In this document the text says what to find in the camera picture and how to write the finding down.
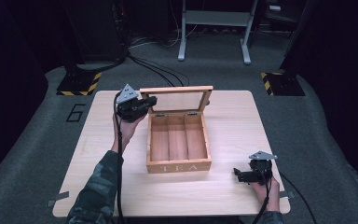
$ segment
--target yellow and black tape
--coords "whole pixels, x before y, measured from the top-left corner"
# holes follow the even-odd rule
[[[95,75],[91,85],[87,91],[57,91],[57,95],[91,95],[97,87],[98,81],[100,80],[101,73]]]
[[[263,78],[264,87],[266,88],[268,95],[274,95],[272,91],[271,84],[269,83],[269,79],[267,75],[281,75],[282,73],[261,73],[261,78]]]

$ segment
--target light wood tabletop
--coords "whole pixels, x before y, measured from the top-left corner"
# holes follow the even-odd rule
[[[113,101],[117,91],[98,91],[91,105],[60,192],[55,217],[66,217],[98,161],[114,141]],[[122,211],[125,217],[246,216],[261,204],[251,186],[238,182],[233,168],[250,171],[249,156],[272,153],[249,91],[213,91],[204,109],[212,165],[209,171],[149,174],[146,169],[147,118],[124,152]],[[272,171],[281,183],[275,161]],[[281,199],[282,213],[290,211]]]

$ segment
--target metal stand leg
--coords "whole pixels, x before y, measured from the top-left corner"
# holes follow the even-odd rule
[[[292,47],[292,45],[293,45],[293,40],[294,40],[295,38],[296,38],[296,31],[293,31],[293,32],[290,34],[290,42],[289,42],[289,45],[287,46],[286,52],[284,53],[284,57],[286,57],[287,52],[289,52],[290,48]]]
[[[246,26],[245,36],[243,37],[243,39],[241,39],[241,49],[242,49],[243,61],[247,65],[251,64],[251,57],[249,56],[249,50],[248,50],[247,43],[249,40],[249,34],[251,33],[251,29],[252,29],[252,23],[253,23],[254,16],[255,16],[255,7],[257,6],[257,2],[258,2],[258,0],[254,0],[254,3],[252,5],[252,10],[249,15],[248,24]]]
[[[186,0],[183,0],[182,6],[182,39],[180,41],[178,61],[182,62],[185,60],[186,52]]]

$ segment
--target black cable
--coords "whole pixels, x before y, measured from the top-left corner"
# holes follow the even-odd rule
[[[82,69],[86,70],[86,71],[89,71],[89,72],[100,73],[100,72],[104,72],[106,70],[112,69],[112,68],[114,68],[114,67],[116,67],[118,65],[121,65],[124,61],[125,61],[125,58],[118,58],[114,63],[109,64],[107,66],[98,67],[98,68],[92,68],[92,69],[84,69],[84,68],[82,68]]]
[[[134,57],[132,57],[132,56],[130,56],[130,55],[129,55],[128,57],[129,57],[133,62],[135,62],[135,63],[137,63],[137,64],[139,64],[139,65],[141,65],[141,66],[143,66],[143,67],[145,67],[145,68],[147,68],[147,69],[153,71],[153,72],[155,72],[156,74],[158,74],[159,76],[161,76],[161,77],[168,83],[169,86],[174,87],[173,83],[170,82],[169,79],[167,79],[167,78],[166,78],[164,75],[162,75],[160,72],[158,72],[158,71],[154,70],[153,68],[151,68],[151,67],[149,66],[149,64],[144,63],[144,62],[142,62],[142,61],[139,61],[138,59],[136,59],[136,58],[134,58]]]
[[[118,122],[118,118],[117,118],[117,109],[116,109],[116,103],[117,103],[117,98],[118,96],[121,94],[121,91],[118,92],[115,96],[115,100],[113,102],[113,114],[115,116],[115,122],[116,122],[116,127],[117,127],[117,139],[118,139],[118,159],[120,160],[120,158],[122,158],[123,156],[123,135],[122,132],[120,130],[120,126],[121,126],[121,120],[120,122]],[[122,186],[122,164],[120,164],[120,162],[117,163],[117,210],[118,210],[118,223],[125,223],[124,221],[124,216],[123,216],[123,211],[121,209],[121,186]]]
[[[143,60],[143,61],[145,61],[145,62],[148,62],[148,63],[153,63],[153,64],[155,64],[155,65],[161,67],[161,68],[159,68],[159,70],[164,71],[164,72],[166,72],[166,73],[168,73],[168,74],[170,74],[170,75],[176,77],[176,79],[179,80],[179,82],[182,84],[183,87],[185,86],[184,83],[183,83],[183,82],[180,80],[180,78],[179,78],[177,75],[175,75],[174,73],[177,73],[177,74],[179,74],[179,75],[185,77],[186,80],[187,80],[187,85],[186,85],[186,86],[189,86],[189,85],[190,85],[190,78],[189,78],[188,76],[186,76],[185,74],[180,73],[180,72],[178,72],[178,71],[175,71],[175,70],[173,70],[173,69],[171,69],[171,68],[169,68],[169,67],[163,66],[163,65],[161,65],[161,64],[159,64],[159,63],[155,63],[155,62],[149,61],[149,60],[147,60],[147,59],[143,59],[143,58],[139,58],[139,57],[136,57],[136,58],[139,59],[139,60]]]
[[[258,212],[257,216],[255,217],[255,220],[253,221],[253,224],[256,224],[258,222],[258,220],[261,218],[264,211],[266,210],[267,204],[269,203],[269,190],[271,188],[271,183],[272,183],[272,182],[269,182],[269,186],[268,186],[266,177],[263,175],[261,170],[257,166],[255,167],[255,169],[257,169],[258,172],[260,172],[260,174],[262,174],[261,176],[263,177],[263,182],[265,183],[267,194],[266,194],[266,198],[264,199],[263,205],[260,208],[260,211]]]
[[[279,174],[280,174],[281,177],[283,177],[287,182],[289,182],[289,184],[296,190],[296,192],[298,193],[298,195],[299,195],[299,196],[301,197],[301,199],[304,201],[304,204],[307,206],[308,211],[310,211],[310,216],[312,217],[313,223],[317,224],[315,215],[312,213],[312,210],[310,209],[310,205],[308,204],[307,200],[305,200],[305,198],[304,198],[304,196],[302,195],[302,193],[298,190],[298,188],[296,188],[296,186],[292,183],[292,181],[290,181],[284,174],[282,174],[281,172],[279,172]]]
[[[179,74],[179,75],[185,77],[185,78],[187,79],[187,86],[190,84],[190,79],[188,78],[188,76],[186,76],[186,75],[184,75],[184,74],[182,74],[182,73],[180,73],[180,72],[174,71],[173,69],[168,68],[168,67],[164,67],[164,66],[162,66],[162,65],[160,65],[160,64],[158,64],[158,63],[154,63],[154,62],[148,61],[147,59],[138,58],[138,57],[134,57],[134,56],[131,56],[131,55],[130,55],[130,57],[136,59],[138,62],[142,62],[143,64],[147,64],[147,65],[150,66],[150,67],[153,67],[153,68],[155,68],[155,69],[158,69],[158,70],[161,71],[161,72],[167,73],[167,74],[169,74],[169,75],[175,77],[175,78],[180,82],[180,84],[181,84],[183,87],[185,86],[185,84],[184,84],[184,83],[182,82],[182,80],[181,80],[176,74],[174,74],[173,72],[175,72],[175,73],[177,73],[177,74]]]

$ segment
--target dark background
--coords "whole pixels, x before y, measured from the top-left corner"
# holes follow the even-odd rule
[[[104,10],[103,13],[106,22],[111,22],[107,27],[112,27],[113,31],[106,30],[109,28],[102,27],[100,22],[94,27],[110,34],[100,36],[112,42],[101,40],[94,43],[95,46],[88,43],[91,49],[85,49],[78,38],[85,27],[74,26],[76,16],[71,18],[69,12],[76,9],[70,8],[70,2],[65,8],[59,0],[0,0],[0,161],[43,101],[48,87],[46,72],[63,66],[64,62],[84,63],[98,57],[110,61],[122,56],[114,50],[107,55],[99,50],[103,42],[113,49],[120,44],[115,21],[111,22],[112,12]],[[165,31],[176,29],[167,2],[156,1],[154,10],[160,13],[143,11],[151,21],[166,18],[166,22],[158,24],[157,30],[149,28],[144,32],[164,37],[168,36]],[[202,6],[202,1],[189,2],[193,5],[189,7]],[[207,2],[205,9],[242,10],[248,7],[234,0],[225,2],[224,8],[217,5],[220,1]],[[89,3],[91,5],[85,8],[95,9],[96,3],[111,4],[108,0]],[[126,3],[136,11],[141,1]],[[180,19],[180,1],[172,0],[172,6]],[[134,28],[142,27],[139,14],[128,13]],[[358,171],[358,1],[309,0],[295,44],[282,68],[297,71],[315,89],[324,107],[328,129]]]

